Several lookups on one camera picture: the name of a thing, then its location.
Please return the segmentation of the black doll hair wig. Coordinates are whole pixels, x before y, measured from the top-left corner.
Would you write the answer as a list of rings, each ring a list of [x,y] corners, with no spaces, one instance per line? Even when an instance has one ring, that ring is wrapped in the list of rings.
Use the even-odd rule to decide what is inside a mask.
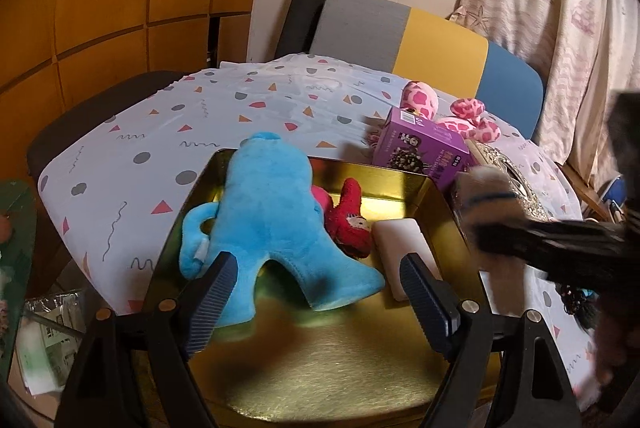
[[[590,289],[556,284],[565,312],[571,315],[583,330],[594,330],[599,320],[598,295]]]

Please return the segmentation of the wooden side table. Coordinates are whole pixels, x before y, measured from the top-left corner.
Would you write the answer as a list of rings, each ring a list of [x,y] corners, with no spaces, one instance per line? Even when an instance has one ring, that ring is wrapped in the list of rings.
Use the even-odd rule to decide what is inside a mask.
[[[568,180],[570,186],[582,203],[585,219],[594,219],[600,222],[621,223],[626,220],[626,207],[618,206],[612,201],[605,202],[594,188],[582,180],[576,170],[568,164],[558,165],[563,176]]]

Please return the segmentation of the white soap bar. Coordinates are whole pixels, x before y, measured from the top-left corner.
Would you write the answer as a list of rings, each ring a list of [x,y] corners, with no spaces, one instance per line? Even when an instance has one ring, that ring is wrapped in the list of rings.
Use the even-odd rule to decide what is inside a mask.
[[[398,303],[408,300],[399,273],[405,255],[418,255],[436,280],[442,278],[431,247],[413,218],[380,220],[373,224],[371,232],[390,292]]]

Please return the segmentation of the large blue plush toy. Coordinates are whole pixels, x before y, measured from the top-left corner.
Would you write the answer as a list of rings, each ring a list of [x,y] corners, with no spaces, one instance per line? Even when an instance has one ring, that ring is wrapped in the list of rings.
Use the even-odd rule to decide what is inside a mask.
[[[308,156],[261,131],[231,156],[221,199],[186,213],[179,254],[186,279],[201,278],[222,252],[238,264],[219,326],[254,318],[255,285],[268,261],[291,273],[314,311],[345,307],[384,289],[378,270],[348,257],[330,238],[311,188]]]

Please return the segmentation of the red plush doll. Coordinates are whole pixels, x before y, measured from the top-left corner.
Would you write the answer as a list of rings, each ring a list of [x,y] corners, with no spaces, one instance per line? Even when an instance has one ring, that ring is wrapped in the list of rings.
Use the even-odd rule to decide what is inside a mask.
[[[372,237],[369,222],[361,214],[362,191],[359,182],[347,178],[335,204],[329,199],[324,213],[324,226],[333,242],[352,258],[367,258]]]

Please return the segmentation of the patterned white tablecloth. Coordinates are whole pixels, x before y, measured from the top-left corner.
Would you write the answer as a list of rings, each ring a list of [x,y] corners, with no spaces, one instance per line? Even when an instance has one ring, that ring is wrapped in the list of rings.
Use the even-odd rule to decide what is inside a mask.
[[[190,75],[148,73],[65,113],[28,162],[78,267],[116,312],[140,310],[178,211],[212,155],[258,131],[366,164],[405,80],[288,55]]]

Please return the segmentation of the ornate silver tissue box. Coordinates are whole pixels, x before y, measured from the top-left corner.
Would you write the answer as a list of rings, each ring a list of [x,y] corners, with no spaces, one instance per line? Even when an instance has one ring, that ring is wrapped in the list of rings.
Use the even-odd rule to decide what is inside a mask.
[[[490,144],[472,139],[468,139],[465,143],[477,165],[497,168],[503,176],[506,176],[510,190],[515,194],[528,218],[539,221],[552,219],[521,170],[505,154]]]

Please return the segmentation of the plastic bag with papers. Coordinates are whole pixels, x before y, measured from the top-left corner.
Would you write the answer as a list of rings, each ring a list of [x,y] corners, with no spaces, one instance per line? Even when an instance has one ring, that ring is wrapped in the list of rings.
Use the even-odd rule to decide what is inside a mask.
[[[16,357],[23,384],[32,396],[62,391],[85,331],[82,292],[26,301]]]

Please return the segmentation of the purple cardboard box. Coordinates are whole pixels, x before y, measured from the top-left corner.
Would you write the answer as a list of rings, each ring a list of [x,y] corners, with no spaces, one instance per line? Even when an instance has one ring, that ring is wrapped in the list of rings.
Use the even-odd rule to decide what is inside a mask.
[[[372,164],[427,176],[442,190],[471,166],[471,153],[457,133],[392,107],[378,137]]]

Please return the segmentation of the pink spotted plush toy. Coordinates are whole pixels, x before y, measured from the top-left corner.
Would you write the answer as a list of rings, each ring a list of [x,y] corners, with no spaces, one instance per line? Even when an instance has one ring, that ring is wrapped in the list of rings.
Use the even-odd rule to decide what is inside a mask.
[[[405,84],[401,92],[400,108],[430,119],[463,139],[493,143],[502,136],[499,125],[485,115],[485,103],[475,98],[454,100],[449,106],[449,114],[438,116],[438,96],[429,84],[423,82],[410,81]]]

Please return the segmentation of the grey yellow blue chair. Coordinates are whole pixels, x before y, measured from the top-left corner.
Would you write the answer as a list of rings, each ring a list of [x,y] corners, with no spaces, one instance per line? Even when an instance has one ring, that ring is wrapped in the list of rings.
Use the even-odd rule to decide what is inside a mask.
[[[425,82],[534,136],[544,87],[525,61],[486,37],[390,0],[326,0],[310,51]]]

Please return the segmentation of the beige patterned curtain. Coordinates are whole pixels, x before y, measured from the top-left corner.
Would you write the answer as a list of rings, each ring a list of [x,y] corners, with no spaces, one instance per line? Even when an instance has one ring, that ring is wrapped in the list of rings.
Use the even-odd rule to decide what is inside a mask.
[[[538,72],[535,140],[554,162],[595,189],[617,176],[606,121],[639,87],[639,0],[460,0],[450,19]]]

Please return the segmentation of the rolled black mat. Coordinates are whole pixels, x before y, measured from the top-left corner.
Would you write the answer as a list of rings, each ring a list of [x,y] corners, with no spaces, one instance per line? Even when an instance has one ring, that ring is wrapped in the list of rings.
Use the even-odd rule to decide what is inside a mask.
[[[274,56],[308,54],[326,0],[291,0]]]

